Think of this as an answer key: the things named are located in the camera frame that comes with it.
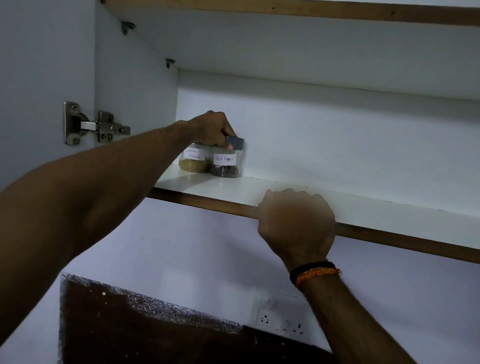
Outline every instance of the metal hinge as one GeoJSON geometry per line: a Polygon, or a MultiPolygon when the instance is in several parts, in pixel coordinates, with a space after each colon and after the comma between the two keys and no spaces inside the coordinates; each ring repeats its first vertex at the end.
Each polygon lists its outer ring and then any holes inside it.
{"type": "Polygon", "coordinates": [[[80,112],[76,102],[63,103],[63,130],[65,144],[77,146],[82,136],[95,132],[100,143],[109,143],[115,135],[130,135],[130,126],[116,124],[111,112],[99,111],[98,120],[90,121],[80,112]]]}

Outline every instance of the jar lid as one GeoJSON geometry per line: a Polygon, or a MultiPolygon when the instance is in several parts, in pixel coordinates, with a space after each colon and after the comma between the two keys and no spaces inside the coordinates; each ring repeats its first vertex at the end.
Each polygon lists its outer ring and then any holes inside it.
{"type": "Polygon", "coordinates": [[[233,149],[235,150],[243,150],[243,144],[245,143],[245,139],[238,138],[237,136],[226,136],[225,140],[232,144],[233,149]]]}

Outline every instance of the orange thread bracelet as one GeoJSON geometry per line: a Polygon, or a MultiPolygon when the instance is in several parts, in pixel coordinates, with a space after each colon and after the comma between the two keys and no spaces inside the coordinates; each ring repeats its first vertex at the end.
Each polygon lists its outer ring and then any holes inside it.
{"type": "Polygon", "coordinates": [[[317,276],[324,276],[327,274],[336,274],[341,276],[342,271],[336,268],[313,268],[307,270],[306,272],[299,274],[297,277],[297,282],[295,283],[295,287],[301,291],[301,284],[306,281],[308,278],[317,277],[317,276]]]}

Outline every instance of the handwritten label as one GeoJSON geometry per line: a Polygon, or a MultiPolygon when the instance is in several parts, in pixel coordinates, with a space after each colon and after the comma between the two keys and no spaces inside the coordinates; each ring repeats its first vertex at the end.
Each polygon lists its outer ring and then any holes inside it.
{"type": "Polygon", "coordinates": [[[213,164],[216,166],[235,166],[237,164],[236,154],[214,154],[213,164]]]}
{"type": "Polygon", "coordinates": [[[187,148],[183,151],[183,157],[194,160],[205,160],[206,150],[198,148],[187,148]]]}

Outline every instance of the black wristband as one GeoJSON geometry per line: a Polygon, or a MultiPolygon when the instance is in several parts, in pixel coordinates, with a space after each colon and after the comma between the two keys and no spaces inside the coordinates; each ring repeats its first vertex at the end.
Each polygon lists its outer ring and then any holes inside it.
{"type": "Polygon", "coordinates": [[[308,263],[304,264],[300,267],[295,268],[291,273],[290,273],[290,282],[293,284],[297,283],[297,277],[305,272],[308,272],[310,269],[314,268],[333,268],[336,269],[335,264],[332,262],[315,262],[315,263],[308,263]]]}

